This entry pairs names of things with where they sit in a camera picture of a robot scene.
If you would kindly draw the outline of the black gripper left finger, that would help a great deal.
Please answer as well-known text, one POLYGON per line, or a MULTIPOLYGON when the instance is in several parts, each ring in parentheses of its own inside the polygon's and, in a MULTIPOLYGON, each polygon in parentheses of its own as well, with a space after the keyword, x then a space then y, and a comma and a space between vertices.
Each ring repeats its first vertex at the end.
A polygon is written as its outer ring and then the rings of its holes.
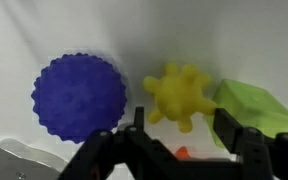
POLYGON ((136 180, 176 180, 183 164, 143 129, 144 108, 135 109, 134 121, 116 133, 91 133, 57 180, 107 180, 118 164, 125 164, 136 180))

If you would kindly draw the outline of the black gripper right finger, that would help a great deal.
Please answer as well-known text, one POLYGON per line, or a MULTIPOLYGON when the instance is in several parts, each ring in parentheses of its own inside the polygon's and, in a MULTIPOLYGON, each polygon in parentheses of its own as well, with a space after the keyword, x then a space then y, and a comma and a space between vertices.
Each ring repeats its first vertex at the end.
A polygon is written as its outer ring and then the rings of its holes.
POLYGON ((215 110, 213 130, 224 147, 238 156, 243 180, 288 180, 288 132, 268 137, 241 125, 223 108, 215 110))

